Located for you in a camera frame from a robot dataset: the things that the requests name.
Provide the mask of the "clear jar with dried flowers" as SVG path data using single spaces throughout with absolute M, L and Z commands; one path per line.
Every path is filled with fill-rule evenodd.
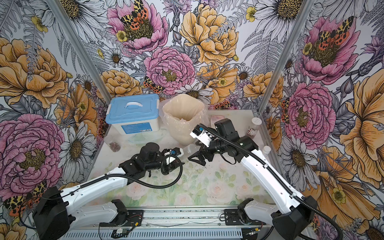
M 198 146 L 196 144 L 190 144 L 190 145 L 180 149 L 181 155 L 179 155 L 178 157 L 180 160 L 184 161 L 184 160 L 187 160 L 188 157 L 190 157 L 191 155 L 198 152 L 199 150 L 200 150 L 200 146 Z

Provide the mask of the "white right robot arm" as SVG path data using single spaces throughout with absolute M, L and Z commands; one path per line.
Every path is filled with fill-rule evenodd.
M 239 136 L 231 120 L 220 120 L 213 129 L 196 125 L 190 135 L 200 142 L 199 151 L 188 157 L 190 161 L 205 166 L 215 155 L 228 154 L 258 180 L 274 201 L 268 205 L 252 198 L 244 200 L 237 210 L 242 224 L 269 224 L 285 240 L 294 240 L 311 223 L 317 202 L 312 197 L 305 198 L 284 180 L 250 137 Z

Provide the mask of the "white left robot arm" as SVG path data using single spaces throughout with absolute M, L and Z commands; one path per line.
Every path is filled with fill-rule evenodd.
M 159 145 L 148 143 L 138 154 L 96 179 L 62 190 L 49 188 L 33 213 L 39 239 L 58 240 L 71 229 L 92 224 L 102 223 L 108 227 L 126 224 L 129 214 L 121 200 L 90 208 L 86 204 L 131 183 L 148 187 L 141 178 L 152 170 L 168 174 L 174 153 L 169 149 L 160 151 Z

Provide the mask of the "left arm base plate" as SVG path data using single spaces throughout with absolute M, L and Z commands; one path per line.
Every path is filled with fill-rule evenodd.
M 142 224 L 144 210 L 127 210 L 120 212 L 109 223 L 100 223 L 100 227 L 140 227 Z

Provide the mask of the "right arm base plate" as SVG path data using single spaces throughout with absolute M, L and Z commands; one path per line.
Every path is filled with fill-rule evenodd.
M 239 209 L 224 209 L 226 226 L 261 226 L 263 222 L 251 220 L 244 211 Z

